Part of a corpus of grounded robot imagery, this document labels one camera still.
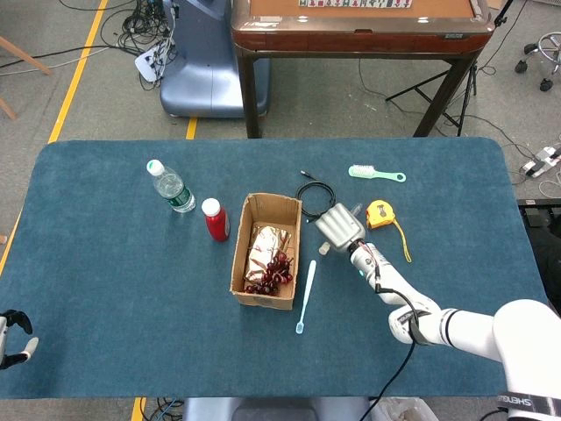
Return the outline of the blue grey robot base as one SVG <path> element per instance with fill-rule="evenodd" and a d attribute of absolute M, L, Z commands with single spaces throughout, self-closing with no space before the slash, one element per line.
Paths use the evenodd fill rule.
<path fill-rule="evenodd" d="M 160 85 L 163 109 L 189 118 L 242 118 L 231 0 L 162 0 L 175 57 Z"/>

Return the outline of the red bottle white cap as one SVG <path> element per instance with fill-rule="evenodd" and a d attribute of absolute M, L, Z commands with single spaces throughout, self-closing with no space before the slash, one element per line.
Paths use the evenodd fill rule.
<path fill-rule="evenodd" d="M 230 235 L 230 221 L 224 207 L 211 197 L 206 198 L 201 207 L 210 236 L 218 242 L 226 241 Z"/>

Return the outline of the yellow tape measure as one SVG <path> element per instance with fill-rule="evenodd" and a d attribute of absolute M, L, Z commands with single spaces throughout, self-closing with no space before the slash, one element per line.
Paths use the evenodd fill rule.
<path fill-rule="evenodd" d="M 366 226 L 369 230 L 382 226 L 393 225 L 401 236 L 402 250 L 407 263 L 412 263 L 408 242 L 404 231 L 394 213 L 392 205 L 384 200 L 375 200 L 366 208 Z"/>

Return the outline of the light blue toothbrush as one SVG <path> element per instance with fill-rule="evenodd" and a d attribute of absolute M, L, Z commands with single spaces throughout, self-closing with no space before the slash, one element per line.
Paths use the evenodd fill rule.
<path fill-rule="evenodd" d="M 305 318 L 306 309 L 307 309 L 308 302 L 309 302 L 311 289 L 312 289 L 313 282 L 314 282 L 314 279 L 315 279 L 315 273 L 316 273 L 316 260 L 312 260 L 309 263 L 309 269 L 308 269 L 308 273 L 307 273 L 307 277 L 306 277 L 301 315 L 300 315 L 299 321 L 298 321 L 298 323 L 296 324 L 296 327 L 295 327 L 295 333 L 298 334 L 298 335 L 302 334 L 303 331 L 304 331 L 304 326 L 305 326 L 304 318 Z"/>

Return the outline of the clear water bottle green label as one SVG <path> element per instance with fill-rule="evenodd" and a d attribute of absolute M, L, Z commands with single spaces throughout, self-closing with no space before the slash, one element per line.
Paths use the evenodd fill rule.
<path fill-rule="evenodd" d="M 182 178 L 161 161 L 152 159 L 146 163 L 146 170 L 153 179 L 157 193 L 176 212 L 187 213 L 195 208 L 195 196 Z"/>

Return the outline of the open cardboard box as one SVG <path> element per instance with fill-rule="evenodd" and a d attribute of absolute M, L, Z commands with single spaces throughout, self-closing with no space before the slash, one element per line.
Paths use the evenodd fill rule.
<path fill-rule="evenodd" d="M 291 310 L 295 298 L 299 268 L 302 202 L 298 199 L 269 193 L 252 193 L 244 201 L 238 239 L 231 269 L 230 292 L 239 303 L 276 310 Z M 286 229 L 292 234 L 287 256 L 292 258 L 290 272 L 294 279 L 288 285 L 280 285 L 277 296 L 248 294 L 244 292 L 245 264 L 252 228 L 256 223 Z"/>

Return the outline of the large white power strip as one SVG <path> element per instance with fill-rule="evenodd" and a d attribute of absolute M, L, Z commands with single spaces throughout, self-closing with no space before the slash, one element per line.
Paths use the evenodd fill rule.
<path fill-rule="evenodd" d="M 162 41 L 135 59 L 135 66 L 145 81 L 157 82 L 163 76 L 170 47 L 167 41 Z"/>

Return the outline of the wooden pole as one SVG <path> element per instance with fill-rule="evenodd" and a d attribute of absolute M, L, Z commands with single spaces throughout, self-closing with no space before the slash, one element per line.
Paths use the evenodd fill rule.
<path fill-rule="evenodd" d="M 15 46 L 9 40 L 7 40 L 6 38 L 4 38 L 2 36 L 0 36 L 0 47 L 2 49 L 6 50 L 7 52 L 9 52 L 10 54 L 18 57 L 19 59 L 31 64 L 37 70 L 42 72 L 44 75 L 50 75 L 51 74 L 51 69 L 50 68 L 48 68 L 43 63 L 36 60 L 35 58 L 31 57 L 31 55 L 29 55 L 27 52 L 25 52 L 21 48 Z"/>

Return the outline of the purple grape bunch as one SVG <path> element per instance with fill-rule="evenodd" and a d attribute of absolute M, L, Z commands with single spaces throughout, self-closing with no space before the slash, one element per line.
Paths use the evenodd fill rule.
<path fill-rule="evenodd" d="M 280 285 L 288 285 L 294 279 L 290 272 L 292 261 L 293 259 L 281 250 L 278 250 L 265 265 L 258 260 L 254 261 L 254 268 L 250 268 L 244 277 L 244 292 L 277 296 L 280 292 Z"/>

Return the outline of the blue felt table cover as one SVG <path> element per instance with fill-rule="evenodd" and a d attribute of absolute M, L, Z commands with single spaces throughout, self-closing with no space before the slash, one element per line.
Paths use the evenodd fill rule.
<path fill-rule="evenodd" d="M 198 210 L 180 214 L 146 171 L 159 159 L 197 199 L 239 227 L 251 193 L 292 196 L 302 171 L 349 206 L 390 202 L 397 229 L 369 239 L 440 306 L 485 314 L 545 294 L 503 152 L 484 138 L 77 140 L 46 146 L 32 171 L 0 310 L 22 310 L 39 346 L 0 371 L 0 399 L 127 396 L 485 396 L 501 366 L 447 346 L 409 350 L 390 307 L 346 255 L 301 230 L 300 269 L 316 260 L 304 318 L 243 305 L 230 292 L 236 240 L 213 240 Z M 351 165 L 405 182 L 350 177 Z"/>

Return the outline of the tan snack bag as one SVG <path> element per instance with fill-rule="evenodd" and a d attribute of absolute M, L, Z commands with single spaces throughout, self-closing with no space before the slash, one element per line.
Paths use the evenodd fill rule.
<path fill-rule="evenodd" d="M 252 228 L 245 264 L 245 280 L 259 282 L 278 252 L 287 253 L 292 234 L 286 229 L 256 223 Z"/>

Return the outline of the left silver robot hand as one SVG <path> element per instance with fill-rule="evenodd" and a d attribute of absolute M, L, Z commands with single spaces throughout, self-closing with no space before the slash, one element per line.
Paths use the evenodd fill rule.
<path fill-rule="evenodd" d="M 39 339 L 31 338 L 20 353 L 8 355 L 6 353 L 8 331 L 13 325 L 18 325 L 29 335 L 33 333 L 32 323 L 21 310 L 7 310 L 0 313 L 0 370 L 5 370 L 17 364 L 27 362 L 35 353 Z"/>

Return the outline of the brown mahjong table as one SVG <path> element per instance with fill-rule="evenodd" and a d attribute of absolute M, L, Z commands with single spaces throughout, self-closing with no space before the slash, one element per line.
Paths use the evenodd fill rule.
<path fill-rule="evenodd" d="M 264 58 L 435 60 L 450 65 L 415 130 L 430 134 L 494 33 L 487 0 L 412 0 L 408 9 L 300 7 L 298 0 L 231 0 L 246 134 L 261 136 L 254 62 Z"/>

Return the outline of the mint green brush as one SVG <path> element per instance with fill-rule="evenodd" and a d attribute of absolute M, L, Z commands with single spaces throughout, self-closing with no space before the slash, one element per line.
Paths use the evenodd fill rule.
<path fill-rule="evenodd" d="M 393 182 L 405 182 L 407 180 L 407 176 L 402 172 L 382 172 L 374 166 L 358 164 L 349 166 L 348 175 L 360 179 L 384 179 Z"/>

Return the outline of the black tripod stand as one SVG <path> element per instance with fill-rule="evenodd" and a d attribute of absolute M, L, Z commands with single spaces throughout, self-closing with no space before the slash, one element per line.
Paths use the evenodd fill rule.
<path fill-rule="evenodd" d="M 502 6 L 500 12 L 494 18 L 494 27 L 495 28 L 498 28 L 498 27 L 502 26 L 503 24 L 505 24 L 508 21 L 507 12 L 508 12 L 508 9 L 511 7 L 513 2 L 514 2 L 514 0 L 487 0 L 487 4 L 494 9 L 498 8 L 500 5 Z M 461 112 L 460 112 L 459 116 L 457 118 L 454 118 L 447 111 L 442 112 L 442 116 L 444 117 L 444 119 L 448 123 L 451 123 L 451 125 L 457 129 L 457 135 L 458 136 L 460 136 L 462 134 L 463 127 L 464 127 L 464 121 L 465 121 L 465 112 L 466 112 L 467 106 L 470 103 L 471 97 L 472 96 L 477 96 L 477 93 L 478 93 L 477 76 L 483 68 L 486 68 L 490 64 L 490 61 L 491 61 L 491 58 L 489 58 L 488 61 L 486 62 L 486 64 L 481 68 L 478 66 L 477 61 L 475 61 L 471 65 L 471 67 L 470 67 L 470 69 L 467 73 L 465 89 L 462 91 L 462 94 L 460 96 L 458 96 L 458 99 L 463 100 L 462 108 L 461 108 Z M 392 105 L 395 105 L 396 108 L 399 111 L 402 111 L 403 113 L 405 113 L 405 110 L 402 109 L 400 106 L 398 106 L 397 103 L 394 100 L 396 98 L 398 98 L 400 96 L 404 96 L 404 95 L 406 95 L 410 92 L 415 92 L 418 96 L 420 96 L 428 104 L 432 104 L 433 103 L 433 98 L 428 96 L 422 90 L 422 87 L 427 85 L 430 82 L 434 82 L 438 79 L 445 78 L 449 73 L 450 73 L 450 71 L 446 70 L 444 72 L 441 72 L 437 75 L 434 75 L 434 76 L 430 77 L 429 79 L 425 79 L 424 81 L 421 81 L 421 82 L 419 82 L 419 83 L 417 83 L 417 84 L 415 84 L 415 85 L 413 85 L 413 86 L 411 86 L 407 89 L 404 89 L 400 92 L 397 92 L 394 95 L 386 97 L 385 102 L 390 103 Z"/>

